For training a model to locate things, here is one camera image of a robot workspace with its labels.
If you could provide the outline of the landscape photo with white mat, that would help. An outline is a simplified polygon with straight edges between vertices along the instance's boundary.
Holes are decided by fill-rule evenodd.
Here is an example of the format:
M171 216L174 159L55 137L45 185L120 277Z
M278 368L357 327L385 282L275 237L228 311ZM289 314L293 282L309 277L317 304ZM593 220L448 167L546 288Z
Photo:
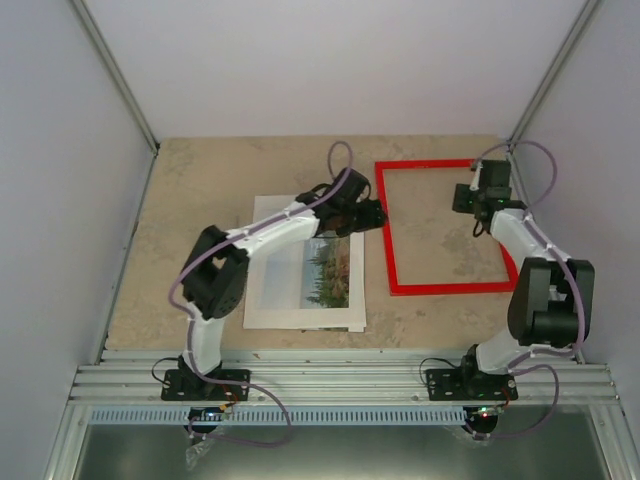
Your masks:
M365 330L364 235L319 227L292 196L255 198L242 240L250 250L245 329Z

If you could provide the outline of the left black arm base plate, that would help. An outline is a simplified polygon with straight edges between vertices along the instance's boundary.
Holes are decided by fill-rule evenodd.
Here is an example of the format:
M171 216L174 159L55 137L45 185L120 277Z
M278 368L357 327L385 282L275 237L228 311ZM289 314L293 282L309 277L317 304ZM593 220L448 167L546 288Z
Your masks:
M176 366L166 370L163 376L156 373L162 362L174 362ZM151 377L161 385L163 401L229 401L235 403L248 398L251 372L247 369L226 369L216 367L207 374L211 383L198 377L182 356L164 357L151 367Z

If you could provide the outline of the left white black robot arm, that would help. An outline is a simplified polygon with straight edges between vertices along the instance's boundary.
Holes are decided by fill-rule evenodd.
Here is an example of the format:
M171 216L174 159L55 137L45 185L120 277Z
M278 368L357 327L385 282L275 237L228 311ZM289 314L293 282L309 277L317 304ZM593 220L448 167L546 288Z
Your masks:
M225 320L245 292L250 262L325 233L342 238L385 226L382 203L365 195L369 189L363 174L346 167L332 183L299 194L259 222L229 231L212 225L200 233L177 279L188 315L180 370L195 398L210 398L219 383L240 383L219 373L221 341Z

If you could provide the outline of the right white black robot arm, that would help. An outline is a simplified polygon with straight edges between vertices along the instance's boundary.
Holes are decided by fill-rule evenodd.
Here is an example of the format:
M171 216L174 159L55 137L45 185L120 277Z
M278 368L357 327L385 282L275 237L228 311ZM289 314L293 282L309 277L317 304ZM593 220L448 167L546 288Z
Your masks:
M481 399L523 361L570 357L581 349L590 329L595 268L557 247L531 209L511 197L508 162L477 160L472 170L472 182L456 186L453 210L473 215L481 231L506 249L518 274L507 327L461 360L460 390Z

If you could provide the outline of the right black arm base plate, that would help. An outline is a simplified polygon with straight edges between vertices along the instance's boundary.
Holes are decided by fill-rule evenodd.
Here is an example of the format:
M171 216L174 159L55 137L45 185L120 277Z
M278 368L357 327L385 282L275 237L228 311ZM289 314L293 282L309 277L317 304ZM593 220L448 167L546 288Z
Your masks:
M474 360L454 365L444 358L427 357L419 364L419 376L431 401L510 402L519 398L513 376L484 373Z

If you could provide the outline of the red wooden picture frame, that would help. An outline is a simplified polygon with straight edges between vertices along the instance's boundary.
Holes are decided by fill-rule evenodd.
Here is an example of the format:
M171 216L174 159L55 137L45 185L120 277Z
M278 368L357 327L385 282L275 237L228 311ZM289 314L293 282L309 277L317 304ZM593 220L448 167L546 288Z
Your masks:
M391 170L425 170L425 169L462 169L470 168L471 158L465 159L430 159L430 160L397 160L379 161L375 163L374 172L379 200L383 210L388 213L388 201L385 191L386 171ZM382 228L387 278L392 296L423 295L464 295L486 293L513 292L518 281L518 269L514 260L502 244L498 244L508 279L501 282L466 282L442 284L400 284L394 254L394 245L390 221Z

